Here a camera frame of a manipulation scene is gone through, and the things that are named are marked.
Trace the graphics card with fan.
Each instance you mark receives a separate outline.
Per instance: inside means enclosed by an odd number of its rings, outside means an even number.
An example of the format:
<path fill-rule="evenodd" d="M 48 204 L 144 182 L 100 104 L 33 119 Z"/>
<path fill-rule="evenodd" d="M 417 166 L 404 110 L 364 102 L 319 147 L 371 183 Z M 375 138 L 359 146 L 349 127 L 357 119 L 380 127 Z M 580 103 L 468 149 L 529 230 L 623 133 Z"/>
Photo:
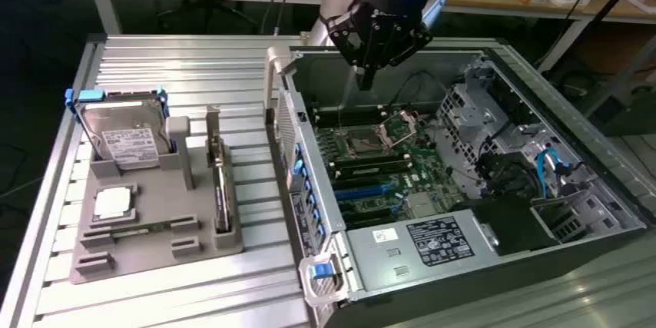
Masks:
<path fill-rule="evenodd" d="M 215 231 L 223 234 L 231 231 L 231 216 L 225 190 L 224 145 L 220 139 L 220 110 L 211 105 L 207 107 L 207 157 L 215 186 Z"/>

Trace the grey case clamp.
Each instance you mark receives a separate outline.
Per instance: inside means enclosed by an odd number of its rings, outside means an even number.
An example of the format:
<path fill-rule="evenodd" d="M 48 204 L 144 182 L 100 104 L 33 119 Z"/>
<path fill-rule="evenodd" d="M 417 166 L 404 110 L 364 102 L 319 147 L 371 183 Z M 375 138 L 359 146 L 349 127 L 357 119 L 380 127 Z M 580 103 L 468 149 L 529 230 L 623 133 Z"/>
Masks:
<path fill-rule="evenodd" d="M 264 108 L 273 107 L 277 90 L 295 91 L 293 76 L 297 72 L 295 52 L 291 47 L 275 45 L 267 49 L 264 59 Z"/>
<path fill-rule="evenodd" d="M 335 275 L 332 278 L 313 280 L 309 274 L 309 267 L 313 263 L 321 262 L 332 262 Z M 348 297 L 347 275 L 335 254 L 320 253 L 305 257 L 299 262 L 299 277 L 304 290 L 304 299 L 309 306 L 320 307 Z"/>

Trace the open socket cover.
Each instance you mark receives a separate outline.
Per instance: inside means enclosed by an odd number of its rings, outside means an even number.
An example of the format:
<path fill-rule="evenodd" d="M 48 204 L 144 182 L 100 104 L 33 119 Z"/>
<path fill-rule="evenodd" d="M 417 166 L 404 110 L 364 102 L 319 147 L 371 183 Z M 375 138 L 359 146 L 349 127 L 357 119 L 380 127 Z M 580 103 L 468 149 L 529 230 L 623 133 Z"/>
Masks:
<path fill-rule="evenodd" d="M 417 133 L 415 116 L 405 110 L 396 112 L 376 128 L 376 134 L 387 148 L 396 147 Z"/>

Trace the CPU socket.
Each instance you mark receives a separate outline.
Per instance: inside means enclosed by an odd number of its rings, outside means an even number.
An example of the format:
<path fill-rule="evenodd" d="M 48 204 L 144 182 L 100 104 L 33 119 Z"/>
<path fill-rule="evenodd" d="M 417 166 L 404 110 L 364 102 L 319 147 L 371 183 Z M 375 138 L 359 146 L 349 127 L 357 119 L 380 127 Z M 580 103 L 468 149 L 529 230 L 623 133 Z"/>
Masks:
<path fill-rule="evenodd" d="M 381 151 L 379 135 L 371 128 L 348 130 L 347 142 L 348 147 L 356 154 Z"/>

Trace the green motherboard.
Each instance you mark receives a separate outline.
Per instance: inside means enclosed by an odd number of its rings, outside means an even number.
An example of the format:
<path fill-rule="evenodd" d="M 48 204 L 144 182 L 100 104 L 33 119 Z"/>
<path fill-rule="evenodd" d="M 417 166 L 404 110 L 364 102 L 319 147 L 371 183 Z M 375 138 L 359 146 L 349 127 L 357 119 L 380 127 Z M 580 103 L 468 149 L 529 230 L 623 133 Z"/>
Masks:
<path fill-rule="evenodd" d="M 379 124 L 400 110 L 415 116 L 417 133 L 396 147 L 387 148 L 380 141 L 381 151 L 356 154 L 348 147 L 348 130 L 371 128 L 376 132 Z M 416 219 L 411 217 L 405 207 L 405 198 L 412 193 L 428 193 L 436 214 L 447 212 L 452 205 L 464 199 L 463 191 L 451 177 L 449 168 L 443 164 L 436 152 L 433 135 L 439 125 L 431 116 L 421 114 L 412 105 L 379 106 L 372 112 L 317 112 L 312 129 L 333 192 L 376 185 L 389 186 L 383 196 L 336 200 L 349 230 Z M 341 166 L 391 161 L 405 161 L 408 170 L 341 181 L 333 178 L 331 167 L 336 164 Z"/>

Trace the blue slot retention clips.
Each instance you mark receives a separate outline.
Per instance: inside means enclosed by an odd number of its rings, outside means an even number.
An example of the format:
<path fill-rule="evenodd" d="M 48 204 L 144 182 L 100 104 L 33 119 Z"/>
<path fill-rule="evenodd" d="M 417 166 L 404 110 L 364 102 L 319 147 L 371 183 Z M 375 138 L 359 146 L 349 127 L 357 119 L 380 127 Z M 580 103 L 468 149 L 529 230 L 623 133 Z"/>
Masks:
<path fill-rule="evenodd" d="M 299 143 L 295 144 L 293 153 L 295 159 L 291 168 L 292 207 L 305 254 L 315 255 L 321 251 L 327 231 L 321 222 L 317 199 L 313 194 L 304 150 Z"/>

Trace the blue expansion slot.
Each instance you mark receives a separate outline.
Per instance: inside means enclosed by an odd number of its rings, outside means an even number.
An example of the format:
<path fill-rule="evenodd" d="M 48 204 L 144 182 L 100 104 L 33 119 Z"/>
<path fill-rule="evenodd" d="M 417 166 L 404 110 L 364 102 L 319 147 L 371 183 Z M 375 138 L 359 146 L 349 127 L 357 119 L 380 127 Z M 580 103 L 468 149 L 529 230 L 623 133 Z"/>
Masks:
<path fill-rule="evenodd" d="M 376 186 L 353 188 L 343 191 L 336 191 L 335 198 L 337 201 L 343 201 L 343 200 L 357 200 L 368 197 L 379 197 L 385 195 L 388 189 L 389 189 L 388 185 L 376 185 Z"/>

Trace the silver chipset heatsink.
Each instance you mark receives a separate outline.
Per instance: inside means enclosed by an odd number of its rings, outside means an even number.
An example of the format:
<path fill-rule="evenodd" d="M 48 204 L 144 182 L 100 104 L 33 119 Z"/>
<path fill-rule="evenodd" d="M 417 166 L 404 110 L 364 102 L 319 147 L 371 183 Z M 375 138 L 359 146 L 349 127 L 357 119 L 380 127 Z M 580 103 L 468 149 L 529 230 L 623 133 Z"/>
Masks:
<path fill-rule="evenodd" d="M 405 207 L 412 218 L 436 215 L 436 208 L 427 192 L 409 194 L 405 198 Z"/>

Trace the black floor box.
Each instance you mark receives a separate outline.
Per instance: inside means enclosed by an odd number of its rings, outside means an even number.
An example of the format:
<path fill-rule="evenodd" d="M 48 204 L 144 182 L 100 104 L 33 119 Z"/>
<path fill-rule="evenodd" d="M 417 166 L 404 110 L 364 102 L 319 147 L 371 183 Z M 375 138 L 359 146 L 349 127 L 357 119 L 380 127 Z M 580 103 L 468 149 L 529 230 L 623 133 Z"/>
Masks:
<path fill-rule="evenodd" d="M 627 102 L 611 96 L 589 121 L 608 137 L 656 134 L 656 88 L 633 88 Z"/>

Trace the black fan shroud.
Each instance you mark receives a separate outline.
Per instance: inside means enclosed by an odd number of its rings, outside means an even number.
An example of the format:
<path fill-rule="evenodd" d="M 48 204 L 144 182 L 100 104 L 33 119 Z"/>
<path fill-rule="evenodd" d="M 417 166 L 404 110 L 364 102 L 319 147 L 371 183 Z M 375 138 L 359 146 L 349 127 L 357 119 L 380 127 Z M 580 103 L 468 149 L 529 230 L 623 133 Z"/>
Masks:
<path fill-rule="evenodd" d="M 483 198 L 468 201 L 467 206 L 479 222 L 487 224 L 495 234 L 499 255 L 541 250 L 559 244 L 541 225 L 525 198 Z"/>

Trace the grey power supply unit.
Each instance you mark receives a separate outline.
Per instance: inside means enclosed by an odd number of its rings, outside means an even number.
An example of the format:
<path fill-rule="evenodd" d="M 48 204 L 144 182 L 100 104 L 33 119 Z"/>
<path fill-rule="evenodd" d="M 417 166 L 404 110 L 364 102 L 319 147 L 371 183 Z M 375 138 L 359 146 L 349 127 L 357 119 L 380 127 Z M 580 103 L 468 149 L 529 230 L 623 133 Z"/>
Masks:
<path fill-rule="evenodd" d="M 351 230 L 347 238 L 368 293 L 412 287 L 500 262 L 469 210 Z"/>

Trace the grey parts rack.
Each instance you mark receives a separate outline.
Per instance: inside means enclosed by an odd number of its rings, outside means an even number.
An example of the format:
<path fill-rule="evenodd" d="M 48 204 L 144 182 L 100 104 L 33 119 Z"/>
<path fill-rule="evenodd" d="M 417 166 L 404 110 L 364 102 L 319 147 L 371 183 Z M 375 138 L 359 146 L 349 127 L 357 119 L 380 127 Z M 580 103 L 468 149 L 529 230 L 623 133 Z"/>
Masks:
<path fill-rule="evenodd" d="M 120 277 L 177 264 L 237 254 L 244 250 L 241 223 L 237 215 L 237 196 L 231 150 L 224 143 L 225 190 L 228 195 L 231 231 L 215 231 L 215 186 L 208 168 L 207 146 L 167 155 L 163 165 L 147 169 L 108 172 L 112 162 L 91 163 L 69 282 L 73 284 Z M 96 194 L 113 187 L 131 189 L 131 209 L 116 217 L 93 216 Z M 199 219 L 201 228 L 173 233 L 101 234 L 83 236 L 83 231 L 107 226 L 149 224 L 161 221 Z"/>

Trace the silver CPU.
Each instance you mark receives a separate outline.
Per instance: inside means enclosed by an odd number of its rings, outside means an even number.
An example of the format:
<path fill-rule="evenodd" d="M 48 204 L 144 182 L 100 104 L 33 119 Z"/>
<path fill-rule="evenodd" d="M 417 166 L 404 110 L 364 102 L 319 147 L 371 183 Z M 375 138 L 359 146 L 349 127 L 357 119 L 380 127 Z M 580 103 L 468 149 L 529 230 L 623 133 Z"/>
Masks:
<path fill-rule="evenodd" d="M 124 214 L 131 209 L 131 189 L 113 187 L 103 189 L 95 198 L 93 216 L 104 219 Z"/>

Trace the green RAM stick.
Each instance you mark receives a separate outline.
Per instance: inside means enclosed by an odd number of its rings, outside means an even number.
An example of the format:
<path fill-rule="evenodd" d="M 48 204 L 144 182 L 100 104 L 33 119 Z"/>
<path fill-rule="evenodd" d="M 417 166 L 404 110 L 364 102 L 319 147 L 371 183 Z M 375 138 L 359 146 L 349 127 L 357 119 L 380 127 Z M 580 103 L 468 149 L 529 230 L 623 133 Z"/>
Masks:
<path fill-rule="evenodd" d="M 111 234 L 115 237 L 120 237 L 123 234 L 151 234 L 163 231 L 171 231 L 173 233 L 185 232 L 188 230 L 199 230 L 201 228 L 201 222 L 193 218 L 183 221 L 161 221 L 149 224 L 132 224 L 124 226 L 107 226 L 89 229 L 81 232 L 84 237 L 91 237 L 101 234 Z"/>

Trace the open black PC case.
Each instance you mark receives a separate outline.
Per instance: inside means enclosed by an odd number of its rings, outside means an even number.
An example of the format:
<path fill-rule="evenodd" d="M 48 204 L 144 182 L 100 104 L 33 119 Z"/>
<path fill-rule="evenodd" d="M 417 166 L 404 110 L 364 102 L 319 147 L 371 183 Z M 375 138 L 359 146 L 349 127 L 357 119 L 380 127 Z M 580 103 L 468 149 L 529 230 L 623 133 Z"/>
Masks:
<path fill-rule="evenodd" d="M 333 48 L 288 47 L 295 52 L 297 69 L 295 91 L 277 90 L 265 120 L 295 262 L 299 272 L 299 262 L 305 257 L 332 253 L 348 282 L 344 300 L 320 307 L 305 301 L 313 326 L 351 328 L 400 323 L 559 277 L 656 230 L 656 187 L 511 48 L 440 43 L 401 66 L 384 68 L 372 89 L 360 91 L 355 70 Z M 472 212 L 467 206 L 471 200 L 525 198 L 559 244 L 499 255 L 497 264 L 457 276 L 368 293 L 351 255 L 351 230 L 339 211 L 313 134 L 315 114 L 372 112 L 379 106 L 409 104 L 439 125 L 436 111 L 447 90 L 465 67 L 479 60 L 492 61 L 504 80 L 493 82 L 488 92 L 515 128 L 503 135 L 508 152 L 488 151 L 479 156 L 477 177 L 485 180 L 481 196 L 468 198 L 464 194 L 464 199 L 441 214 Z M 327 231 L 321 251 L 315 255 L 305 254 L 300 242 L 291 200 L 296 143 L 304 150 Z M 487 224 L 479 224 L 497 253 L 495 234 Z"/>

